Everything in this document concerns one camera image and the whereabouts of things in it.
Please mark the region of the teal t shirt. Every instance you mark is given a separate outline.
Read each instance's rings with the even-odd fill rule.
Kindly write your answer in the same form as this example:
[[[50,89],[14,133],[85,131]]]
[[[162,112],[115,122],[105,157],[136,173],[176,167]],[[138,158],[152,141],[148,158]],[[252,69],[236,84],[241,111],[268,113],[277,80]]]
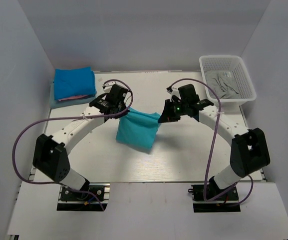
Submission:
[[[116,141],[137,151],[150,153],[160,124],[158,113],[145,113],[133,108],[119,119]]]

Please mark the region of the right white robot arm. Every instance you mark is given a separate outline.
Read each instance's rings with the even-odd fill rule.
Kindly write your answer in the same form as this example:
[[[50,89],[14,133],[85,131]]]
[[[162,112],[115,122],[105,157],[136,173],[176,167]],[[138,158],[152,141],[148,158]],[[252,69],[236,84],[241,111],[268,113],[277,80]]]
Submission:
[[[200,99],[192,84],[178,89],[168,87],[171,95],[165,100],[158,123],[172,123],[189,116],[221,136],[230,146],[229,165],[208,179],[205,200],[222,199],[228,189],[244,177],[268,166],[271,162],[264,132],[239,125],[220,112],[208,99]]]

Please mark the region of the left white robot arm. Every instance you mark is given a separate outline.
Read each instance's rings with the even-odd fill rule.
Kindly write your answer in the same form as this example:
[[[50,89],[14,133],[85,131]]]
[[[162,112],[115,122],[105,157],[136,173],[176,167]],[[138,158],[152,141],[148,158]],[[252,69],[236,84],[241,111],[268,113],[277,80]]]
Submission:
[[[54,134],[42,134],[36,140],[33,166],[56,184],[72,189],[74,196],[81,200],[88,197],[90,182],[70,166],[70,152],[95,128],[129,112],[125,98],[132,93],[130,88],[107,82],[103,90],[104,93],[89,103],[80,118]]]

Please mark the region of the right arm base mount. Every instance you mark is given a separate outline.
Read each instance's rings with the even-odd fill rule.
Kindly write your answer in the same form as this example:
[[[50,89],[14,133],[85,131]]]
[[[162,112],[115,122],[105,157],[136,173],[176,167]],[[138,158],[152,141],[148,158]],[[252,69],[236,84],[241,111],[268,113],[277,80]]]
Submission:
[[[210,199],[215,194],[209,191],[209,187],[207,187],[206,192],[207,201],[204,200],[203,193],[203,184],[194,184],[188,189],[188,194],[192,197],[194,213],[238,213],[241,211],[236,187],[212,201]]]

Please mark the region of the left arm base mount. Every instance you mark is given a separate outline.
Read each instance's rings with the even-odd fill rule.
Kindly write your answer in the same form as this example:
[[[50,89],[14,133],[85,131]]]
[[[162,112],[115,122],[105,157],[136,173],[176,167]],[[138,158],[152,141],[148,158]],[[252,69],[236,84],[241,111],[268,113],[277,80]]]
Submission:
[[[69,190],[67,187],[61,187],[56,210],[62,212],[102,212],[105,210],[109,200],[110,184],[90,184],[88,191],[100,200],[102,207],[92,194],[77,193]]]

